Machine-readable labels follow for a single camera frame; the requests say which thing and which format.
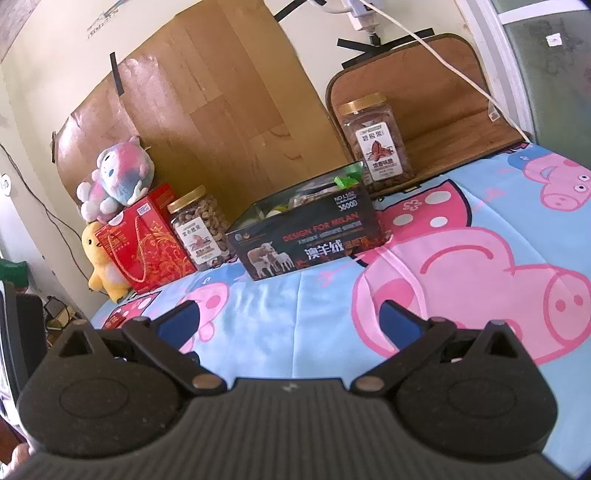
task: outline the cable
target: cable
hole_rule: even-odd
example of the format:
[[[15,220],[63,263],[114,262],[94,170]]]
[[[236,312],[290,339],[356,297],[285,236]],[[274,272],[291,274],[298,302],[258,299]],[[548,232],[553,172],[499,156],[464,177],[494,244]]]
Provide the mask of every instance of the cable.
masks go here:
[[[311,3],[312,5],[317,6],[323,12],[326,12],[328,14],[348,14],[353,11],[353,9],[351,7],[331,8],[331,7],[327,7],[326,5],[320,5],[318,2],[316,2],[316,0],[308,0],[308,2]]]
[[[484,97],[488,98],[493,103],[493,105],[495,105],[499,109],[499,111],[503,114],[503,116],[505,117],[505,119],[507,120],[507,122],[513,128],[515,128],[519,132],[519,134],[523,137],[523,139],[525,140],[525,142],[531,143],[530,142],[530,139],[527,137],[527,135],[525,134],[525,132],[521,128],[519,128],[519,125],[517,125],[517,123],[515,123],[513,121],[513,119],[508,115],[508,113],[505,112],[505,109],[501,105],[499,105],[499,102],[497,102],[491,95],[489,95],[488,93],[486,93],[482,88],[480,88],[476,83],[474,83],[472,80],[470,80],[466,75],[464,75],[462,72],[460,72],[457,68],[455,68],[453,65],[450,65],[448,62],[446,62],[445,60],[443,60],[443,58],[441,57],[441,55],[439,55],[439,53],[437,53],[435,50],[433,50],[433,48],[431,48],[429,46],[429,44],[427,44],[427,42],[425,42],[417,34],[415,34],[414,32],[410,31],[408,28],[406,28],[404,25],[402,25],[398,20],[396,20],[393,17],[390,17],[390,15],[388,15],[387,13],[381,11],[379,8],[373,6],[372,4],[370,4],[369,2],[367,2],[366,0],[359,0],[359,1],[361,3],[363,3],[366,7],[370,8],[371,10],[373,10],[374,12],[379,13],[382,17],[390,20],[394,25],[397,25],[400,28],[402,28],[407,34],[409,34],[412,38],[414,38],[416,41],[418,41],[423,47],[425,47],[437,60],[439,60],[442,63],[442,65],[444,67],[447,67],[453,73],[455,73],[460,78],[462,78],[463,80],[465,80],[466,82],[468,82],[468,84],[470,84],[474,89],[476,89],[477,92],[479,92]]]
[[[49,219],[49,221],[51,223],[53,223],[53,225],[56,227],[57,231],[59,232],[62,240],[64,241],[64,243],[66,244],[66,246],[68,247],[68,250],[70,251],[70,255],[72,256],[72,260],[74,261],[74,263],[76,264],[76,267],[78,268],[78,270],[80,271],[80,273],[82,274],[82,276],[86,279],[86,281],[88,281],[88,277],[84,274],[84,272],[82,271],[82,269],[80,268],[80,265],[78,264],[78,262],[76,261],[76,257],[74,256],[74,252],[72,251],[72,248],[70,247],[70,244],[68,243],[68,241],[66,240],[66,237],[64,236],[64,234],[62,233],[60,227],[58,226],[57,223],[55,223],[55,221],[53,221],[53,218],[55,218],[56,220],[58,220],[59,222],[61,222],[63,225],[65,225],[66,227],[68,227],[72,232],[74,232],[76,234],[76,237],[78,238],[78,240],[80,240],[82,242],[82,238],[80,237],[80,235],[78,234],[78,232],[76,232],[76,230],[74,230],[70,225],[68,225],[66,222],[64,222],[62,219],[60,219],[57,215],[51,213],[49,211],[49,209],[45,206],[45,203],[43,203],[41,201],[41,199],[35,195],[35,193],[31,190],[31,188],[29,187],[29,185],[27,184],[27,182],[25,181],[25,178],[22,176],[21,170],[18,168],[18,165],[15,163],[15,161],[12,159],[12,156],[10,155],[10,153],[8,153],[8,150],[4,147],[4,145],[2,145],[2,143],[0,143],[0,148],[2,148],[2,150],[4,151],[8,161],[10,162],[10,165],[12,165],[12,168],[14,168],[14,170],[17,172],[18,178],[21,179],[21,182],[23,183],[23,185],[25,186],[26,190],[31,194],[31,196],[38,201],[41,206],[43,207],[43,209],[45,210],[45,214],[47,215],[47,218]]]

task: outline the wooden board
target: wooden board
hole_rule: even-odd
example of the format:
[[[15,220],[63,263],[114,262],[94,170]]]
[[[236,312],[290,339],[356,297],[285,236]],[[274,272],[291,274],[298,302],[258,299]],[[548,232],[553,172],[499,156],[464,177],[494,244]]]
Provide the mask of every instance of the wooden board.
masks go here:
[[[154,184],[204,184],[230,221],[252,202],[350,161],[314,87],[262,0],[203,0],[123,60],[57,136],[76,200],[96,157],[141,137]]]
[[[468,42],[453,34],[427,41],[447,62],[488,91]],[[492,122],[488,100],[418,42],[344,70],[331,80],[326,103],[343,142],[347,140],[340,129],[339,106],[375,92],[388,97],[417,176],[374,197],[419,184],[522,140],[503,118]]]

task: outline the white cable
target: white cable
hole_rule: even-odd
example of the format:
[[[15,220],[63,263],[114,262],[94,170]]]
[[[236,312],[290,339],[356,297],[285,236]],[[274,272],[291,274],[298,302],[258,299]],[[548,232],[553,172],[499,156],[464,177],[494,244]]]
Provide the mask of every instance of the white cable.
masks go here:
[[[328,14],[348,14],[351,13],[353,11],[353,9],[351,7],[343,7],[343,8],[331,8],[331,7],[327,7],[326,4],[324,5],[320,5],[318,2],[316,2],[315,0],[308,0],[309,3],[311,3],[312,5],[317,6],[318,8],[320,8],[323,12],[326,12]]]
[[[437,60],[439,60],[442,63],[442,65],[444,67],[447,67],[448,69],[450,69],[453,73],[455,73],[460,78],[462,78],[463,80],[465,80],[466,82],[468,82],[468,84],[470,84],[472,87],[474,87],[477,92],[479,92],[480,94],[482,94],[483,96],[485,96],[486,98],[488,98],[493,103],[493,105],[495,105],[499,109],[499,111],[503,114],[503,116],[505,117],[505,119],[507,120],[507,122],[521,134],[521,136],[523,137],[523,139],[527,143],[530,143],[530,139],[527,138],[527,135],[525,134],[525,132],[521,128],[519,128],[519,125],[517,125],[513,121],[513,119],[508,115],[508,113],[505,112],[505,110],[503,109],[503,107],[501,107],[499,105],[499,102],[497,102],[493,97],[491,97],[488,93],[486,93],[483,89],[481,89],[476,83],[474,83],[472,80],[470,80],[466,75],[464,75],[462,72],[460,72],[457,68],[455,68],[453,65],[450,65],[448,62],[446,62],[445,60],[443,60],[443,58],[441,57],[441,55],[439,55],[439,53],[437,53],[435,50],[433,50],[429,46],[429,44],[427,44],[427,42],[425,42],[421,37],[419,37],[417,34],[413,33],[412,31],[410,31],[408,28],[406,28],[404,25],[402,25],[398,20],[394,19],[393,17],[390,17],[390,15],[388,15],[385,12],[382,12],[379,8],[373,6],[369,2],[366,2],[365,0],[359,0],[359,1],[361,3],[363,3],[366,7],[371,8],[371,10],[373,10],[374,12],[379,13],[382,17],[387,18],[388,20],[390,20],[394,25],[397,25],[400,28],[402,28],[412,38],[414,38],[415,40],[417,40],[423,47],[425,47]]]

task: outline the pink pig cartoon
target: pink pig cartoon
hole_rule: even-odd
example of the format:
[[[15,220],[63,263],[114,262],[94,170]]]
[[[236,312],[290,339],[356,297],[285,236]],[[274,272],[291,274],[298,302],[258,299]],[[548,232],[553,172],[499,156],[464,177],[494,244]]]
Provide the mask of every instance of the pink pig cartoon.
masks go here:
[[[215,282],[193,290],[178,301],[179,305],[186,300],[193,300],[199,304],[199,329],[196,335],[200,341],[208,342],[213,338],[215,334],[213,319],[222,311],[229,296],[228,286],[223,282]],[[182,353],[190,352],[193,350],[194,342],[193,336],[181,347],[180,351]]]
[[[552,210],[572,212],[591,196],[591,171],[556,153],[531,160],[523,173],[544,184],[540,199]]]
[[[420,197],[437,192],[462,196],[450,186],[445,182]],[[417,224],[407,223],[412,235],[395,222],[405,215],[409,199],[381,213],[382,222],[393,226],[393,236],[383,247],[360,255],[368,266],[353,288],[353,324],[365,345],[385,357],[398,351],[382,333],[378,317],[382,303],[394,300],[422,318],[443,316],[463,328],[504,320],[537,364],[579,346],[591,334],[589,280],[552,265],[515,265],[503,238],[469,226],[470,214],[461,211],[467,203],[447,194],[431,198],[445,197],[451,207],[447,212],[438,207],[430,213],[428,203],[421,202],[423,211],[413,212]],[[431,217],[448,221],[431,222]]]

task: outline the jar lid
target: jar lid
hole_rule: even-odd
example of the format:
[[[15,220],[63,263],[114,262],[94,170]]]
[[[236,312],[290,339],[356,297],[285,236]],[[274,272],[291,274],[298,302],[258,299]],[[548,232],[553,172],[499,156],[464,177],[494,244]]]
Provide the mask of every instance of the jar lid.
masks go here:
[[[167,206],[167,209],[170,213],[176,213],[185,208],[189,203],[193,203],[200,198],[205,197],[205,195],[207,195],[207,190],[203,185],[200,185],[195,190],[190,191],[188,194],[175,200],[173,203],[170,203]]]
[[[359,112],[364,108],[379,105],[386,101],[386,96],[383,93],[372,93],[371,95],[358,98],[352,102],[346,103],[339,107],[339,113],[341,115],[348,115],[350,113]]]

